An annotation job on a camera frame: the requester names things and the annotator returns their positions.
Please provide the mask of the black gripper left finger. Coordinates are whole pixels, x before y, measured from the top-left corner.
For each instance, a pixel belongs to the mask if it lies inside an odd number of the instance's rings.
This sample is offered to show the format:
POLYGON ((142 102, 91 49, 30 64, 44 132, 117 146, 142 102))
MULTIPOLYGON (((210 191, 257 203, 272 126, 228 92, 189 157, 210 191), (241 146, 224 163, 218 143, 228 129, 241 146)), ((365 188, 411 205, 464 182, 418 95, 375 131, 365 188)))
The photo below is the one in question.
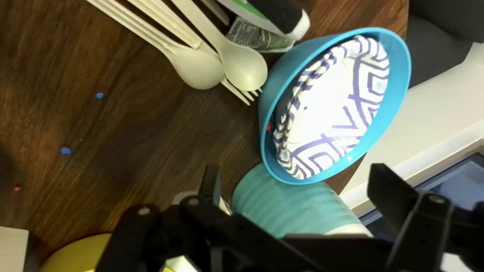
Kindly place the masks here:
POLYGON ((179 225, 189 241, 272 241, 275 235, 241 213, 221 206, 218 164, 207 164, 200 187, 179 199, 179 225))

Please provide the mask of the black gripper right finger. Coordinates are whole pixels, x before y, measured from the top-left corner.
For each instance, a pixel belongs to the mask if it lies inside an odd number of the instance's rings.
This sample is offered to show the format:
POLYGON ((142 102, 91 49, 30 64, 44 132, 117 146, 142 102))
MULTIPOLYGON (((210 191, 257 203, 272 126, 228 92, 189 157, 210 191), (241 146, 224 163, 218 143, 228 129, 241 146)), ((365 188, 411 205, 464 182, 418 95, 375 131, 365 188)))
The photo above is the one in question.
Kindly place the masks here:
POLYGON ((478 208, 461 208, 440 193, 418 191, 384 163, 371 166, 368 196, 398 229, 399 244, 416 250, 484 250, 484 216, 478 208))

